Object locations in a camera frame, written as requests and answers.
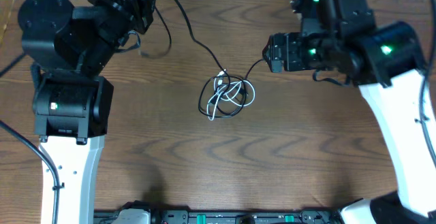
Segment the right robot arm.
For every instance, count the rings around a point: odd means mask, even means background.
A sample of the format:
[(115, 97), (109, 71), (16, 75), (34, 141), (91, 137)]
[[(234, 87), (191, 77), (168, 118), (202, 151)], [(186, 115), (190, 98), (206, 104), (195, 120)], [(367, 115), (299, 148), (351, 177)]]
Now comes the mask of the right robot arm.
[(271, 35), (263, 59), (274, 73), (337, 70), (373, 111), (397, 189), (338, 209), (332, 223), (435, 222), (433, 60), (406, 22), (378, 27), (367, 0), (294, 0), (297, 33)]

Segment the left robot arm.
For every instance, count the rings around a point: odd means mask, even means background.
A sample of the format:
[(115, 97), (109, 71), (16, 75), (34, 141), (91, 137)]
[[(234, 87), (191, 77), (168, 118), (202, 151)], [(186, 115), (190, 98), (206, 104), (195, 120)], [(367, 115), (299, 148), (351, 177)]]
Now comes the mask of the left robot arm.
[(153, 22), (156, 0), (26, 0), (22, 49), (36, 64), (33, 113), (44, 158), (43, 223), (92, 223), (113, 85), (101, 75)]

